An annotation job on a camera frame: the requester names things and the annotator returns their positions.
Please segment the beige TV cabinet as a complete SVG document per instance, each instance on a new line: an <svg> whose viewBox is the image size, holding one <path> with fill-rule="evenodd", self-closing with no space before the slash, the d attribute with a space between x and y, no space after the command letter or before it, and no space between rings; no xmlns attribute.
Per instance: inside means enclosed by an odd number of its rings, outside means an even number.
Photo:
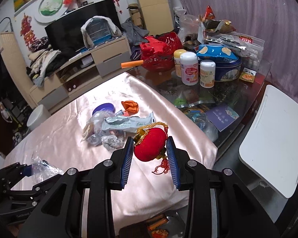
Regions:
<svg viewBox="0 0 298 238"><path fill-rule="evenodd" d="M120 64L130 59L131 50L125 36L77 54L51 76L43 87L34 85L30 96L35 104L55 113L79 96L125 72Z"/></svg>

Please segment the blue chip bag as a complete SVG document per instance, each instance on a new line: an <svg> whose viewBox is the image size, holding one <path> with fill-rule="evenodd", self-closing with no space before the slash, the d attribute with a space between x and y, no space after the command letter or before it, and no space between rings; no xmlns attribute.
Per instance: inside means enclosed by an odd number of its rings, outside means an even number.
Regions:
<svg viewBox="0 0 298 238"><path fill-rule="evenodd" d="M204 44L194 48L195 53L201 60L212 60L220 63L231 63L239 59L229 48L219 44Z"/></svg>

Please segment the orange tube bottle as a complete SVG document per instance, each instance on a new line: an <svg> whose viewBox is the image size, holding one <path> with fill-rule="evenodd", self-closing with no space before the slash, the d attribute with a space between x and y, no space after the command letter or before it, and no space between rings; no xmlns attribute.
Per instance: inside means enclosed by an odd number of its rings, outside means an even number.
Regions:
<svg viewBox="0 0 298 238"><path fill-rule="evenodd" d="M149 231L155 230L161 225L164 225L168 222L167 217L164 214L157 215L145 221L147 229Z"/></svg>

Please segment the purple plastic lid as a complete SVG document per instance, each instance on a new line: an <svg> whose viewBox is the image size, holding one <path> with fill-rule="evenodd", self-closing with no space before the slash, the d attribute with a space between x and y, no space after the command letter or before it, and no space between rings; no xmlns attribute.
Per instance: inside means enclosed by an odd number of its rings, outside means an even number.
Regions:
<svg viewBox="0 0 298 238"><path fill-rule="evenodd" d="M111 112L115 113L115 107L111 103L101 104L93 110L92 115L94 115L98 111L111 111Z"/></svg>

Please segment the clear plastic bag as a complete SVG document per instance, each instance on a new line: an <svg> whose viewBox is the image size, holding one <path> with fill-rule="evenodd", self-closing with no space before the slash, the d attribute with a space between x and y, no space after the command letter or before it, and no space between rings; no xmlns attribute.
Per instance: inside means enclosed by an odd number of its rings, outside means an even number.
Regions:
<svg viewBox="0 0 298 238"><path fill-rule="evenodd" d="M103 131L105 118L114 117L111 111L98 111L87 121L83 128L81 141L86 141L94 147L102 145L109 152L120 149L124 145L124 134L120 131Z"/></svg>

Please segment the red plush lantern ornament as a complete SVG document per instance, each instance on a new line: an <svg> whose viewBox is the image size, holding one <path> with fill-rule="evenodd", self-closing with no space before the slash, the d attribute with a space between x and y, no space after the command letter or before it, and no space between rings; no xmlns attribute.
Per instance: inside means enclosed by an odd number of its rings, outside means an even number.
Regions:
<svg viewBox="0 0 298 238"><path fill-rule="evenodd" d="M152 171L155 175L167 174L170 170L166 155L168 139L168 125L163 122L151 123L136 130L134 141L134 155L142 162L161 160Z"/></svg>

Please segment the clear bag of snacks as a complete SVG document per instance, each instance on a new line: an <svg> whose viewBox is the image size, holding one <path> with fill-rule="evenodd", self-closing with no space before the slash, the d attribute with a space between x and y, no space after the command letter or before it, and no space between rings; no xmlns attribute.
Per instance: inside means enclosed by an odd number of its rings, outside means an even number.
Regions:
<svg viewBox="0 0 298 238"><path fill-rule="evenodd" d="M247 68L258 71L261 63L265 41L243 33L233 32L231 35L238 37L245 43L248 56L243 59L243 63Z"/></svg>

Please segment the red foil wrapper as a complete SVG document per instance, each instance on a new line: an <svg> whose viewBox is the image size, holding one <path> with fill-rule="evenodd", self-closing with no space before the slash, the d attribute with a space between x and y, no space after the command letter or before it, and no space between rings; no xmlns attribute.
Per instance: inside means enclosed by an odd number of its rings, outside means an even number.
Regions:
<svg viewBox="0 0 298 238"><path fill-rule="evenodd" d="M166 229L155 229L151 231L152 238L168 238L169 232Z"/></svg>

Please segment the purple booklet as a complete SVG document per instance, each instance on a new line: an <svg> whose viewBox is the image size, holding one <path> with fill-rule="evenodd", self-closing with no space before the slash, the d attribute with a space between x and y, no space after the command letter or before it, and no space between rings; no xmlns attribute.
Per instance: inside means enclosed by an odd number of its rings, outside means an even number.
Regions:
<svg viewBox="0 0 298 238"><path fill-rule="evenodd" d="M222 132L240 116L230 106L220 104L206 112L207 119Z"/></svg>

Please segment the black trash bin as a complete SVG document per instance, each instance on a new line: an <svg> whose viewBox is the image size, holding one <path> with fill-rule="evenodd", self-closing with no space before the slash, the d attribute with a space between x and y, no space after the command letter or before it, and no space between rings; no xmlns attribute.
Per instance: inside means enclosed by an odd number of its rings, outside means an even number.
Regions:
<svg viewBox="0 0 298 238"><path fill-rule="evenodd" d="M166 211L119 230L117 237L184 237L185 223L177 211Z"/></svg>

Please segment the silver foil snack packet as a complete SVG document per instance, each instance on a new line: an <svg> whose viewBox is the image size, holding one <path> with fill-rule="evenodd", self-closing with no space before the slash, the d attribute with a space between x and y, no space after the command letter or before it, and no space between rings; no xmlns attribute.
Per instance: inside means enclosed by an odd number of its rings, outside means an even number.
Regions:
<svg viewBox="0 0 298 238"><path fill-rule="evenodd" d="M151 112L147 117L126 117L126 116L115 116L107 117L102 123L103 131L124 131L130 133L136 133L139 127L150 125L155 122L154 114Z"/></svg>

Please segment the white bottle pink label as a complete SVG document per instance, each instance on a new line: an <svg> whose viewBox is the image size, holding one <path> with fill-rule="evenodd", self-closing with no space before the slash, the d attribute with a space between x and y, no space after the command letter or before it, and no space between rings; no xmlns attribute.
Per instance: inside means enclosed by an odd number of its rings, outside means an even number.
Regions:
<svg viewBox="0 0 298 238"><path fill-rule="evenodd" d="M199 66L197 55L185 52L180 55L181 80L183 84L192 86L198 83Z"/></svg>

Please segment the white folding side table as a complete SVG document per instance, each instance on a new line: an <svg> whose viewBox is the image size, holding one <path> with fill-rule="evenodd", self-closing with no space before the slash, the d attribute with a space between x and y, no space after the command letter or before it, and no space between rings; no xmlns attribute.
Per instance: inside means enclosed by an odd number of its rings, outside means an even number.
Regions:
<svg viewBox="0 0 298 238"><path fill-rule="evenodd" d="M298 184L298 103L267 85L239 158L284 198Z"/></svg>

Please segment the covered bird cage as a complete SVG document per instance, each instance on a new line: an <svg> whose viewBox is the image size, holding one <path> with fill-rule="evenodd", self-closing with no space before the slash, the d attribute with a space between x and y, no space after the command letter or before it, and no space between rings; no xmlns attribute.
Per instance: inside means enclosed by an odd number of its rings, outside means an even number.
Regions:
<svg viewBox="0 0 298 238"><path fill-rule="evenodd" d="M81 33L87 49L122 36L122 32L113 21L104 16L93 16L88 19L81 27Z"/></svg>

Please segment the red paper wall decoration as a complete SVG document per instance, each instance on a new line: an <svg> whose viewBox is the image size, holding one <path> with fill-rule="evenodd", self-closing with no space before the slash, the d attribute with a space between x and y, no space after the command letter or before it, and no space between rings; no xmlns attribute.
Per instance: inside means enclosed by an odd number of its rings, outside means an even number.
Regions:
<svg viewBox="0 0 298 238"><path fill-rule="evenodd" d="M20 36L23 37L25 45L29 50L31 50L31 45L34 44L34 41L36 40L36 36L31 26L31 21L32 18L24 13L21 21Z"/></svg>

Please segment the yellow snack sachet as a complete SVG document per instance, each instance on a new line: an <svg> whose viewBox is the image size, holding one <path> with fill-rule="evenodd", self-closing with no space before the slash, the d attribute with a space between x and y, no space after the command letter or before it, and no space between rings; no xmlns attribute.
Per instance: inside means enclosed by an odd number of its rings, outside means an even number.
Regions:
<svg viewBox="0 0 298 238"><path fill-rule="evenodd" d="M254 83L256 73L257 72L255 70L244 67L239 79L245 82Z"/></svg>

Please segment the pink satin tablecloth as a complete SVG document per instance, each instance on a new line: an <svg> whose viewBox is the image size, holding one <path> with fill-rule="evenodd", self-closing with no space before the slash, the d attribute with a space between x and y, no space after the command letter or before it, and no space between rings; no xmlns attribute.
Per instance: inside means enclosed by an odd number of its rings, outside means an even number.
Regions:
<svg viewBox="0 0 298 238"><path fill-rule="evenodd" d="M86 123L97 106L111 103L121 110L123 101L136 102L139 117L153 115L157 122L167 124L177 148L206 168L213 167L217 148L206 134L171 102L128 73L104 82L53 114L6 156L4 164L30 164L40 158L62 170L93 168L110 158L114 145L125 143L127 135L106 131L105 138L95 146L82 137ZM170 174L153 173L159 164L158 160L142 162L133 158L125 188L111 193L116 231L188 203L189 193L178 191Z"/></svg>

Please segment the white round stool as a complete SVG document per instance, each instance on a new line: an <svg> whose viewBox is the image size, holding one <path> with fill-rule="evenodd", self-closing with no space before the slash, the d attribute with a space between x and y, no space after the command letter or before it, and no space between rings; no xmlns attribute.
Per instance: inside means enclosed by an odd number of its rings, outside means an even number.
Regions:
<svg viewBox="0 0 298 238"><path fill-rule="evenodd" d="M27 121L27 127L31 131L33 131L34 129L36 129L38 126L40 126L42 123L44 123L50 117L51 117L51 114L44 107L44 105L39 105L30 114L28 121Z"/></svg>

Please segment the pile of clothes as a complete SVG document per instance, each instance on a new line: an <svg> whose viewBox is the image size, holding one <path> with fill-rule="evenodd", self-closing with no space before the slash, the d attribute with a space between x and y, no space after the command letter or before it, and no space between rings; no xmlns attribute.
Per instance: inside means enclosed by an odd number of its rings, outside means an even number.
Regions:
<svg viewBox="0 0 298 238"><path fill-rule="evenodd" d="M43 87L46 71L52 70L53 61L59 55L61 55L61 51L52 49L47 36L36 39L30 45L28 59L31 64L27 67L27 75L37 87Z"/></svg>

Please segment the white bottle orange label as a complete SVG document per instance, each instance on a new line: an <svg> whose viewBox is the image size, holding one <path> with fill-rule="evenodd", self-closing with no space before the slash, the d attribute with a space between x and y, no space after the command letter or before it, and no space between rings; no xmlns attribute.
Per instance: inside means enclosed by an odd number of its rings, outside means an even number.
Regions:
<svg viewBox="0 0 298 238"><path fill-rule="evenodd" d="M202 60L200 62L200 86L203 88L213 88L215 82L216 64L212 60Z"/></svg>

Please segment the beige refrigerator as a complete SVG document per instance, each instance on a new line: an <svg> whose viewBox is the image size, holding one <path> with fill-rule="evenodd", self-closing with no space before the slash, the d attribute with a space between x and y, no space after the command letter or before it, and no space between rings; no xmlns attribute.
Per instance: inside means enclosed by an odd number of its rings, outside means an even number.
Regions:
<svg viewBox="0 0 298 238"><path fill-rule="evenodd" d="M138 0L138 4L150 35L161 35L174 29L169 0Z"/></svg>

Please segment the black television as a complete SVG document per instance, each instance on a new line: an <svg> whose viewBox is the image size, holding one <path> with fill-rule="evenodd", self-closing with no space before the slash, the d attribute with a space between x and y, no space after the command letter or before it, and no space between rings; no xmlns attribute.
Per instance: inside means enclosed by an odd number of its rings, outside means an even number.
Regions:
<svg viewBox="0 0 298 238"><path fill-rule="evenodd" d="M110 18L114 25L120 30L123 29L113 0L92 3L69 12L45 27L52 49L61 51L69 49L73 52L82 49L84 42L81 27L93 16Z"/></svg>

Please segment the blue cookie tin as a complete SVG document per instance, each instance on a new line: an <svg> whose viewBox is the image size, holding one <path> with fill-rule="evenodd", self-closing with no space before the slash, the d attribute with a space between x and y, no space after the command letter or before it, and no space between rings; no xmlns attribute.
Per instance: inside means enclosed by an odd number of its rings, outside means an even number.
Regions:
<svg viewBox="0 0 298 238"><path fill-rule="evenodd" d="M237 79L241 73L242 59L232 62L216 62L215 82L228 82Z"/></svg>

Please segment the purple curtain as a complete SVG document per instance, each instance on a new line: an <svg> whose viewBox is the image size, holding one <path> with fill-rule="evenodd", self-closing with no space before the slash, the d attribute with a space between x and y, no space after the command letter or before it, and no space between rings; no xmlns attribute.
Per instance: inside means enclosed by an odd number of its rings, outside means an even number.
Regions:
<svg viewBox="0 0 298 238"><path fill-rule="evenodd" d="M296 0L180 0L189 14L211 7L216 19L264 40L264 59L271 62L270 80L298 102L298 3Z"/></svg>

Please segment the red cutout lantern basket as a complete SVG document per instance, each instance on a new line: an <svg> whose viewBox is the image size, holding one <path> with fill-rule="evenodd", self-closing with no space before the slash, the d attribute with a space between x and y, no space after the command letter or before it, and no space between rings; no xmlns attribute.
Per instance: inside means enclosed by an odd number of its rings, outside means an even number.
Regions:
<svg viewBox="0 0 298 238"><path fill-rule="evenodd" d="M155 38L147 36L147 42L140 44L142 66L151 72L165 72L174 68L174 52L182 49L182 43L175 32Z"/></svg>

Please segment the round white wall picture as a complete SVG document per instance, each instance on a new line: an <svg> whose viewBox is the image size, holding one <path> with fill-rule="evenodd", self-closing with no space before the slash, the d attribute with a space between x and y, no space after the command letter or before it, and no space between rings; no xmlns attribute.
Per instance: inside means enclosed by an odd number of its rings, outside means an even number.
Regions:
<svg viewBox="0 0 298 238"><path fill-rule="evenodd" d="M64 0L38 0L38 9L34 13L35 20L42 24L51 23L62 17L68 9Z"/></svg>

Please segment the yellow-capped bottle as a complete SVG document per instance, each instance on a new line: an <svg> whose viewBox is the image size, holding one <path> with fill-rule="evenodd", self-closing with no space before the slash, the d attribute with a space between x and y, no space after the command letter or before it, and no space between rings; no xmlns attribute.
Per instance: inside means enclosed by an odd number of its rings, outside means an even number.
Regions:
<svg viewBox="0 0 298 238"><path fill-rule="evenodd" d="M186 50L184 49L177 49L174 52L174 64L175 64L175 73L177 77L181 77L181 62L180 62L180 56L181 54L185 53Z"/></svg>

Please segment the orange crumpled paper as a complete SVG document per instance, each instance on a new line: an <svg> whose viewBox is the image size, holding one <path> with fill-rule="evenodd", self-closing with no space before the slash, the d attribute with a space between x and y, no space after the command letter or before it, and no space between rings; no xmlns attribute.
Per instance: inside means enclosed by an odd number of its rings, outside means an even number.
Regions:
<svg viewBox="0 0 298 238"><path fill-rule="evenodd" d="M139 112L139 105L135 101L122 101L124 116L131 116Z"/></svg>

